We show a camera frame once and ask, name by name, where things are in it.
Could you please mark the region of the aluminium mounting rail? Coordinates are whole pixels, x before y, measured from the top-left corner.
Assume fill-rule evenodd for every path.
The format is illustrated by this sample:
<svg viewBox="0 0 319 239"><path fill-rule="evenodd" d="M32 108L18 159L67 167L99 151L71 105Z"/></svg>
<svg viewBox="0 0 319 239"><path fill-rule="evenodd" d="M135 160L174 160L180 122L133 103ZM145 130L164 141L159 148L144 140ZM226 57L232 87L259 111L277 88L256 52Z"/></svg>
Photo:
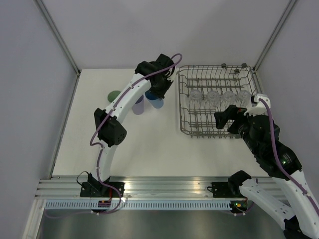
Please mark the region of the aluminium mounting rail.
<svg viewBox="0 0 319 239"><path fill-rule="evenodd" d="M35 192L37 199L79 199L80 185L86 176L53 176L41 179ZM227 177L152 177L113 176L111 182L123 182L124 197L132 200L211 200L207 191L212 182L227 182Z"/></svg>

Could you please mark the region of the right aluminium frame post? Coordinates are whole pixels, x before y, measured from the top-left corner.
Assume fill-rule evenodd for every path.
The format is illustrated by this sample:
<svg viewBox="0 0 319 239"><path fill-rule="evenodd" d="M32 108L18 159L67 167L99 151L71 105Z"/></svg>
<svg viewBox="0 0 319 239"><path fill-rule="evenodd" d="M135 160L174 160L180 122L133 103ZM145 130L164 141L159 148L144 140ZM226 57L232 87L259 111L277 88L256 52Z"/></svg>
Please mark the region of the right aluminium frame post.
<svg viewBox="0 0 319 239"><path fill-rule="evenodd" d="M262 93L266 94L271 101L273 114L280 111L282 97L289 95L291 81L289 81L288 74L290 62L288 50L293 46L293 41L289 40L293 30L290 18L298 3L298 0L288 1L288 6L282 13L254 66Z"/></svg>

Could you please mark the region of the left aluminium frame post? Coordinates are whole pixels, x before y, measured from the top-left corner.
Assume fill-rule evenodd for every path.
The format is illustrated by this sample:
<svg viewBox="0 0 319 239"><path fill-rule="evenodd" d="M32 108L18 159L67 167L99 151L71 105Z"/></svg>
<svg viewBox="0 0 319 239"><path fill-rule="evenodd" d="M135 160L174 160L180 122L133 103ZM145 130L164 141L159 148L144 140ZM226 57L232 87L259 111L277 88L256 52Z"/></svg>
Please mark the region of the left aluminium frame post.
<svg viewBox="0 0 319 239"><path fill-rule="evenodd" d="M74 86L72 89L72 94L70 96L70 104L72 104L75 92L76 92L76 87L77 87L77 82L78 82L78 78L80 76L81 70L78 67L77 63L75 62L63 36L61 35L59 29L57 28L53 17L51 16L49 10L47 9L45 3L43 0L34 0L33 1L35 3L35 5L37 6L37 8L39 9L42 17L44 18L44 20L46 21L46 24L48 25L50 31L52 32L54 38L56 39L58 45L60 46L62 52L64 53L65 57L67 58L69 64L72 66L73 71L75 72L76 75L76 80L74 82Z"/></svg>

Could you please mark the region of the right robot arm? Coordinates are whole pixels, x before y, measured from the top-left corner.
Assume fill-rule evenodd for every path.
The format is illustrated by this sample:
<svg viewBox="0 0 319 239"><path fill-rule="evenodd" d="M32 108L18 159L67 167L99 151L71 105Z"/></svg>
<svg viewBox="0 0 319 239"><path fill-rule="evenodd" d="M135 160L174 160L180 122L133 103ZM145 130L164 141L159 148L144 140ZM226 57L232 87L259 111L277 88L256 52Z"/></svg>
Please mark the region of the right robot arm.
<svg viewBox="0 0 319 239"><path fill-rule="evenodd" d="M257 163L283 191L288 204L263 190L248 173L240 170L228 178L227 190L234 197L244 196L271 216L287 239L319 237L319 204L313 196L296 154L279 141L269 105L261 101L251 109L230 105L214 113L216 127L228 129L245 142Z"/></svg>

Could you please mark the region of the green plastic cup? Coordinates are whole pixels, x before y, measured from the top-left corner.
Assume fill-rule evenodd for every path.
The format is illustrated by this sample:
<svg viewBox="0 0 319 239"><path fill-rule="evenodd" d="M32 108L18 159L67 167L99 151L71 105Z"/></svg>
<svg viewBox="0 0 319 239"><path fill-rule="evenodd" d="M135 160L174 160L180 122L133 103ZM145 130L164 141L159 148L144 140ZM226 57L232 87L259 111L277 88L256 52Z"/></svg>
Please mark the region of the green plastic cup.
<svg viewBox="0 0 319 239"><path fill-rule="evenodd" d="M108 102L110 102L110 103L113 102L120 93L121 93L121 91L119 91L119 90L111 91L107 96Z"/></svg>

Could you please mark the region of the purple plastic cup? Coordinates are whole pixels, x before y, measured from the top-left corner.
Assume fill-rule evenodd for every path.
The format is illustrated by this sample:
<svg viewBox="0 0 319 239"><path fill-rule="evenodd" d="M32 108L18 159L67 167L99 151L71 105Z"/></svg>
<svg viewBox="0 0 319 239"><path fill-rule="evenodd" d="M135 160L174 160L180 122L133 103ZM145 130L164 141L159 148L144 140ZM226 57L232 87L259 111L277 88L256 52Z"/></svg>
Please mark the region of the purple plastic cup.
<svg viewBox="0 0 319 239"><path fill-rule="evenodd" d="M141 115L144 112L144 96L143 95L133 105L132 111L136 115Z"/></svg>

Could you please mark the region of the blue plastic cup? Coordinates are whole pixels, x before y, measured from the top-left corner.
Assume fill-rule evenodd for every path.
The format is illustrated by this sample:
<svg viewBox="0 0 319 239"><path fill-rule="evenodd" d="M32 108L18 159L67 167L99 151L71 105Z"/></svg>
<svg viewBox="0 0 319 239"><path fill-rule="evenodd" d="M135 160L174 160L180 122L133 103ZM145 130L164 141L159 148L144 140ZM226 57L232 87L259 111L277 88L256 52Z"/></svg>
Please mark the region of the blue plastic cup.
<svg viewBox="0 0 319 239"><path fill-rule="evenodd" d="M150 91L145 92L145 97L155 109L160 109L164 106L164 100L158 98L157 96L152 94Z"/></svg>

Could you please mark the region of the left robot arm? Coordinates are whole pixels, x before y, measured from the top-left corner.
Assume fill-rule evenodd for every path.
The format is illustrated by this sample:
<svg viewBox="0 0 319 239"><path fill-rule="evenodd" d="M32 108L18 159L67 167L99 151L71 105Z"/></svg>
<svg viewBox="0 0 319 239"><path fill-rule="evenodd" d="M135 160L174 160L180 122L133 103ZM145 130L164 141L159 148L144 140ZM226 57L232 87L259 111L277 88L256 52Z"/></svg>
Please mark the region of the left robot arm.
<svg viewBox="0 0 319 239"><path fill-rule="evenodd" d="M94 111L96 130L90 139L90 146L99 146L100 151L93 170L87 180L81 183L80 197L111 197L113 193L122 197L119 188L110 184L111 165L117 147L124 141L127 131L122 123L129 110L144 95L150 92L157 99L164 99L171 87L172 76L182 55L174 61L173 57L161 54L155 61L143 61L134 70L134 74L121 93L105 108Z"/></svg>

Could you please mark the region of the clear glass cup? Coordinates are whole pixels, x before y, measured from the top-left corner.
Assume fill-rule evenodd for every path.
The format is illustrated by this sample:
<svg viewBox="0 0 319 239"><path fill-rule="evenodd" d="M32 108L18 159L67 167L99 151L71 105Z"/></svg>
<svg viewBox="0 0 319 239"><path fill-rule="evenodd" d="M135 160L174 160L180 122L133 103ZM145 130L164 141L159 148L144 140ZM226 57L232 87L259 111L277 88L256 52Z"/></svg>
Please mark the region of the clear glass cup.
<svg viewBox="0 0 319 239"><path fill-rule="evenodd" d="M251 93L247 90L241 90L237 95L237 100L241 108L247 107L251 99Z"/></svg>
<svg viewBox="0 0 319 239"><path fill-rule="evenodd" d="M220 103L220 95L217 91L211 90L205 97L206 103L210 107L216 107Z"/></svg>
<svg viewBox="0 0 319 239"><path fill-rule="evenodd" d="M189 93L189 108L197 109L200 107L202 101L202 93L200 90L191 90Z"/></svg>
<svg viewBox="0 0 319 239"><path fill-rule="evenodd" d="M225 107L225 109L235 103L236 103L236 94L233 91L226 91L222 95L222 105Z"/></svg>

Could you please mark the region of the aluminium frame post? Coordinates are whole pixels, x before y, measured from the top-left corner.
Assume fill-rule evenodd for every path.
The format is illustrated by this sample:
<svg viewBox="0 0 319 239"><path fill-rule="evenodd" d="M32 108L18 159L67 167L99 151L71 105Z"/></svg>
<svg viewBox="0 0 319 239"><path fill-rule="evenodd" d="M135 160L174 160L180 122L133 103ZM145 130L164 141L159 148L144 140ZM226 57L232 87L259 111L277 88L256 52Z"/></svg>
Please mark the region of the aluminium frame post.
<svg viewBox="0 0 319 239"><path fill-rule="evenodd" d="M45 3L43 0L34 0L33 1L35 3L35 5L37 6L37 8L39 9L42 17L44 18L44 20L46 21L46 24L48 25L50 31L52 32L54 38L56 39L58 45L60 46L62 52L64 53L65 57L67 58L69 64L72 66L73 71L75 72L76 75L76 80L74 82L74 86L72 89L72 94L70 96L70 104L72 104L75 92L76 92L76 87L77 87L77 82L78 82L78 78L80 76L81 70L78 67L77 63L75 62L63 36L61 35L59 29L57 28L53 17L51 16L49 10L47 9Z"/></svg>
<svg viewBox="0 0 319 239"><path fill-rule="evenodd" d="M293 41L289 40L293 30L290 18L298 3L298 0L288 1L288 6L282 13L254 66L262 93L266 94L271 101L273 114L280 111L282 97L289 95L291 81L289 81L288 74L290 62L288 50L293 46Z"/></svg>

